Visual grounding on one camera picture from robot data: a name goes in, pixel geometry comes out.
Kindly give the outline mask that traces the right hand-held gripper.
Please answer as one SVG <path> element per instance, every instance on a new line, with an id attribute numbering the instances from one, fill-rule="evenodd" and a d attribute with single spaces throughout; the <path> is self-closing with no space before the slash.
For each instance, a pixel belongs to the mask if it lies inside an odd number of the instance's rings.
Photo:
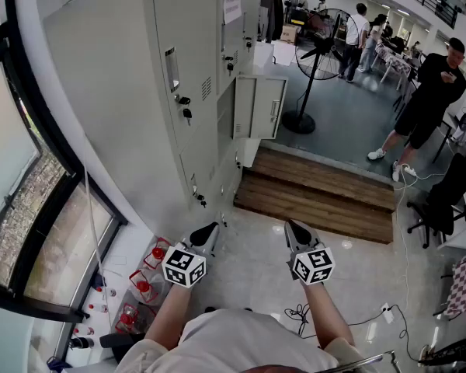
<path id="1" fill-rule="evenodd" d="M 306 285 L 327 281 L 336 266 L 331 249 L 315 233 L 292 219 L 285 222 L 284 234 L 290 249 L 287 265 L 292 278 Z"/>

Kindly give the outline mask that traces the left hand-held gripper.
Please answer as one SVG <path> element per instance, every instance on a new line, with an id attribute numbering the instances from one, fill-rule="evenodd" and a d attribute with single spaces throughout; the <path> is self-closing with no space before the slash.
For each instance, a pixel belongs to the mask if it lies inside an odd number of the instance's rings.
<path id="1" fill-rule="evenodd" d="M 207 274 L 219 233 L 220 225 L 214 221 L 170 246 L 162 261 L 165 279 L 184 288 L 193 287 Z"/>

